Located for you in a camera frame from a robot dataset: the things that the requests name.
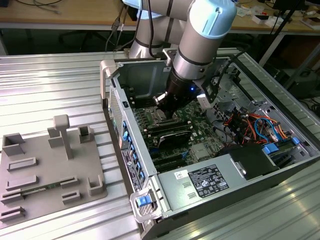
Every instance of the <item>circuit board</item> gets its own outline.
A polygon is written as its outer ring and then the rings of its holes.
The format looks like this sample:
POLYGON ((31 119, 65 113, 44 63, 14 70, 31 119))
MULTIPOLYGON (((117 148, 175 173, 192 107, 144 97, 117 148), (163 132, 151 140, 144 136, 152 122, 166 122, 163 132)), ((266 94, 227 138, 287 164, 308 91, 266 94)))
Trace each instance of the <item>circuit board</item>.
POLYGON ((197 101, 177 110, 172 119, 157 107, 133 109, 133 114, 159 172, 213 158, 224 147, 197 101), (162 139, 172 135, 179 137, 161 147, 162 139), (177 139, 184 141, 178 144, 177 139))

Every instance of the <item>blue connector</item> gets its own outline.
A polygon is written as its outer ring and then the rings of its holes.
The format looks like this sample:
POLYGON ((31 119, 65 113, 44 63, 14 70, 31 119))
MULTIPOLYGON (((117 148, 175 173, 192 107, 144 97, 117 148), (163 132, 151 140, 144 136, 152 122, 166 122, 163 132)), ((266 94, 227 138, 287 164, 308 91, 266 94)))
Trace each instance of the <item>blue connector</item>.
POLYGON ((262 148, 262 151, 266 154, 271 154, 273 152, 278 151, 279 148, 274 143, 269 143, 267 145, 264 145, 264 148, 262 148))
POLYGON ((149 195, 141 196, 136 199, 136 203, 138 204, 138 207, 140 208, 140 207, 152 204, 152 200, 149 195))
POLYGON ((294 136, 294 137, 292 138, 292 142, 293 142, 295 145, 298 145, 298 144, 300 143, 300 140, 299 140, 296 136, 294 136))

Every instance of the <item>power supply label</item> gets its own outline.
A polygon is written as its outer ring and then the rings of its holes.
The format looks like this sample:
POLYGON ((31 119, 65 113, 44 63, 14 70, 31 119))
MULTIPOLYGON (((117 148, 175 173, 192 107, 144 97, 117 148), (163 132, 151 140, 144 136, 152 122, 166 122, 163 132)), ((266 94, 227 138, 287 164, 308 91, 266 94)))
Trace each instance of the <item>power supply label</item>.
POLYGON ((199 197, 205 198, 229 186, 215 164, 188 173, 199 197))

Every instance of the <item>wire bundle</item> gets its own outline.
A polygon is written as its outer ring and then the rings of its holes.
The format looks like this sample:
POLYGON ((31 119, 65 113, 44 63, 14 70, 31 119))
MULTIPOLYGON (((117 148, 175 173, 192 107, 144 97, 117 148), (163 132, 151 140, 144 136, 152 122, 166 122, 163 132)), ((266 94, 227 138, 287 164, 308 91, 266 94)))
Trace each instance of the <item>wire bundle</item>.
POLYGON ((277 136, 278 139, 280 140, 284 140, 284 139, 287 139, 288 137, 286 136, 286 134, 284 133, 284 131, 282 130, 281 126, 280 125, 277 125, 277 126, 274 126, 274 124, 277 123, 276 120, 268 117, 268 116, 261 116, 261 115, 258 115, 258 114, 254 114, 254 113, 251 113, 249 114, 250 117, 253 117, 256 119, 255 123, 254 123, 254 128, 255 128, 255 131, 256 133, 262 137, 263 139, 267 140, 267 142, 269 142, 268 138, 262 134, 260 134, 258 131, 257 131, 257 128, 256 126, 258 125, 258 121, 259 120, 264 120, 266 121, 272 128, 274 134, 277 136))
POLYGON ((229 127, 230 130, 233 129, 232 131, 236 136, 232 139, 239 144, 248 142, 254 142, 257 144, 270 143, 268 137, 263 134, 263 130, 266 129, 265 124, 268 124, 271 127, 274 135, 280 141, 288 138, 280 124, 268 116, 249 113, 247 114, 247 118, 243 118, 241 115, 243 115, 243 113, 234 113, 223 123, 225 128, 229 127))

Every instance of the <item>ribbed aluminum surface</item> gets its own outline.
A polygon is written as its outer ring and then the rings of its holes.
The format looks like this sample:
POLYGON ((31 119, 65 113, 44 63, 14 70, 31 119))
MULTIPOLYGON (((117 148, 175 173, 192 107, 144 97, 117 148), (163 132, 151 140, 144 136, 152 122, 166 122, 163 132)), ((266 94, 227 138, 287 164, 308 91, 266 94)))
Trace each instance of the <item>ribbed aluminum surface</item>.
POLYGON ((101 60, 122 54, 78 53, 0 58, 0 141, 45 135, 55 115, 71 127, 89 124, 101 158, 107 197, 0 230, 0 239, 140 239, 100 104, 101 60))
MULTIPOLYGON (((234 49, 220 54, 236 53, 234 49)), ((94 128, 108 196, 81 206, 0 230, 0 239, 140 239, 111 138, 100 107, 99 63, 121 54, 78 53, 0 59, 0 136, 46 133, 56 114, 69 114, 72 126, 94 128)), ((247 55, 241 61, 264 84, 283 91, 247 55)), ((258 99, 262 95, 250 92, 258 99)), ((301 121, 317 119, 291 96, 286 106, 301 121)), ((280 185, 176 229, 159 240, 320 239, 320 162, 280 185)))

